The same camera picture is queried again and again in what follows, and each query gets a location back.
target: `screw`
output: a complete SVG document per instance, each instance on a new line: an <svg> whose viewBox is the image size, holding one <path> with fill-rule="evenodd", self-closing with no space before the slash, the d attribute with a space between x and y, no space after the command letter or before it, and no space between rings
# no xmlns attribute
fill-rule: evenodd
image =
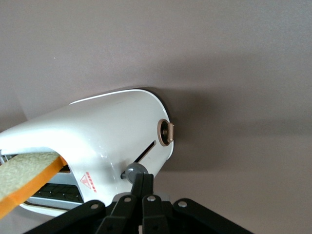
<svg viewBox="0 0 312 234"><path fill-rule="evenodd" d="M185 201L179 201L178 206L181 208L187 207L187 203Z"/></svg>
<svg viewBox="0 0 312 234"><path fill-rule="evenodd" d="M149 196L149 197L147 198L147 200L148 200L148 201L155 201L155 200L156 200L156 197L154 197L154 196Z"/></svg>
<svg viewBox="0 0 312 234"><path fill-rule="evenodd" d="M96 204L93 204L92 206L91 206L91 209L92 210L95 210L95 209L97 209L98 208L98 204L96 203Z"/></svg>
<svg viewBox="0 0 312 234"><path fill-rule="evenodd" d="M130 201L131 201L131 197L126 197L126 198L124 199L124 201L125 201L125 202L130 202Z"/></svg>

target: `toaster body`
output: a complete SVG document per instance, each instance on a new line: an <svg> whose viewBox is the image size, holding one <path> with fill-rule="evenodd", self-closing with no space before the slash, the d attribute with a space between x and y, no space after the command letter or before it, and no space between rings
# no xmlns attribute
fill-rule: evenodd
<svg viewBox="0 0 312 234"><path fill-rule="evenodd" d="M142 164L156 175L173 152L162 139L167 112L152 93L125 90L82 99L0 133L4 162L22 153L57 152L68 166L22 207L57 216L97 199L108 206L129 192L126 167Z"/></svg>

